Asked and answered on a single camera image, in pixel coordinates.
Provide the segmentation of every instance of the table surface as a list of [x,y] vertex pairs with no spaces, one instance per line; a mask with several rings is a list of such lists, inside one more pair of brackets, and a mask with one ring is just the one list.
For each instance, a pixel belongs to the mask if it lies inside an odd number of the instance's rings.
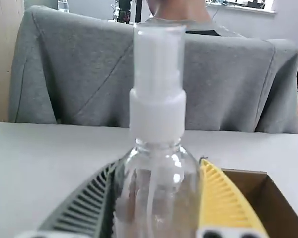
[[[187,131],[182,141],[219,167],[268,172],[298,214],[298,135]],[[0,238],[36,229],[132,145],[127,129],[0,123]]]

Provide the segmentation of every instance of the clear plastic bottle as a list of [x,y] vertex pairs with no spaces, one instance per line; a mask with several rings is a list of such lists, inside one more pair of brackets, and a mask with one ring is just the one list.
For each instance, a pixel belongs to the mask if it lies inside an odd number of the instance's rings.
[[58,0],[58,10],[61,12],[70,12],[68,0]]
[[135,147],[115,173],[117,238],[193,238],[200,201],[199,164],[181,145],[185,28],[134,28],[130,131]]

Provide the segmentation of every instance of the brown box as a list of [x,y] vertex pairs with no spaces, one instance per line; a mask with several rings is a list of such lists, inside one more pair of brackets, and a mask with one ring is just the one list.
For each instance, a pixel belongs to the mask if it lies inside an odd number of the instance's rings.
[[298,238],[298,216],[267,173],[223,171],[252,205],[270,238]]

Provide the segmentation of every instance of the gray fabric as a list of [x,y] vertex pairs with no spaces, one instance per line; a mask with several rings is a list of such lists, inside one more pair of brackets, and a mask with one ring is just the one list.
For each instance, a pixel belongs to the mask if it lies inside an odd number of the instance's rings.
[[[186,129],[298,133],[298,49],[186,35]],[[133,28],[33,7],[12,66],[9,121],[129,126]]]

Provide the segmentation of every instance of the ribbed rubber pad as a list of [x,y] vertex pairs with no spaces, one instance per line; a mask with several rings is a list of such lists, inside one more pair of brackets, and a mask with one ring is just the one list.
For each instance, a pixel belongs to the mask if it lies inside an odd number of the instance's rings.
[[203,159],[201,173],[199,227],[250,228],[267,235],[249,202],[222,170]]
[[83,183],[46,219],[40,230],[81,233],[92,238],[112,235],[113,171],[109,164]]

